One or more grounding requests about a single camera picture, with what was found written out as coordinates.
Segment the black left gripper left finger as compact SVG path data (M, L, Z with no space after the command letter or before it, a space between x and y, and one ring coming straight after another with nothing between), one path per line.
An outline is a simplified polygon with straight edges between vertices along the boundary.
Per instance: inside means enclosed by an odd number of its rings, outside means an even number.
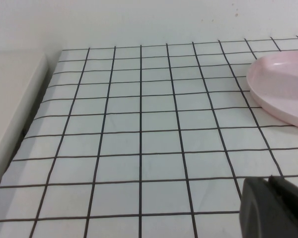
M268 182L261 178L244 180L239 220L244 238L292 236L292 224L286 207L278 200Z

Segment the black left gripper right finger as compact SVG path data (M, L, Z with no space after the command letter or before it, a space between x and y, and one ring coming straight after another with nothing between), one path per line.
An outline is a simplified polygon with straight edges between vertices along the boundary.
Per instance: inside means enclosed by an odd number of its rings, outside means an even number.
M285 213L298 228L298 187L282 177L270 176L268 184L276 193Z

